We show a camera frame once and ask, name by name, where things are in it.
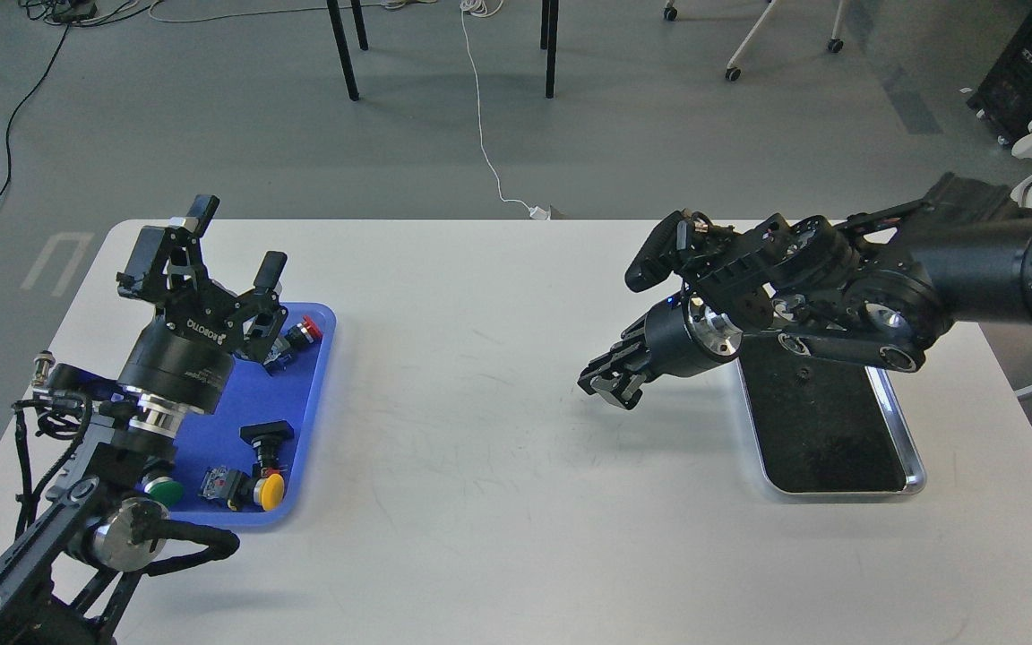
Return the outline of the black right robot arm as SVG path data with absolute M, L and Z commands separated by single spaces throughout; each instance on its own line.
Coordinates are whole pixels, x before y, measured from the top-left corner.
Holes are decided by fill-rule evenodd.
M 773 215 L 742 232 L 675 209 L 625 283 L 643 291 L 671 275 L 680 288 L 590 360 L 582 391 L 633 409 L 644 383 L 713 370 L 757 336 L 802 357 L 914 373 L 954 323 L 1032 325 L 1032 209 L 1007 187 L 954 173 L 921 199 L 842 223 Z

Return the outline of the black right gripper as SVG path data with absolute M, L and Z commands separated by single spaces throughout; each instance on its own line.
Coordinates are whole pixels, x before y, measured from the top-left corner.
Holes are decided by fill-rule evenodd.
M 660 377 L 694 377 L 732 362 L 743 332 L 701 299 L 664 299 L 628 326 L 622 346 L 591 360 L 579 375 L 587 395 L 634 409 L 642 385 Z

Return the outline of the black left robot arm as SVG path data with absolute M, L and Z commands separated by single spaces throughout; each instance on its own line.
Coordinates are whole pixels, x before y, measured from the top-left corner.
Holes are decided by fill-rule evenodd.
M 240 546 L 232 531 L 172 520 L 139 489 L 175 458 L 185 417 L 214 412 L 235 362 L 271 354 L 288 315 L 282 252 L 245 293 L 209 278 L 200 241 L 218 205 L 200 195 L 183 218 L 141 229 L 117 290 L 155 314 L 117 379 L 49 351 L 34 360 L 31 396 L 13 404 L 23 493 L 0 556 L 0 644 L 110 644 L 143 577 Z

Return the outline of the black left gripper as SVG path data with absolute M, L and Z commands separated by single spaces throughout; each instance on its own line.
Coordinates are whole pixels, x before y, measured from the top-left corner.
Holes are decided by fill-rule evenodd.
M 254 289 L 240 295 L 213 285 L 200 240 L 218 207 L 218 197 L 198 195 L 184 217 L 144 226 L 117 275 L 120 297 L 155 305 L 119 383 L 200 414 L 216 411 L 237 363 L 271 358 L 288 315 L 279 290 L 286 253 L 264 254 Z

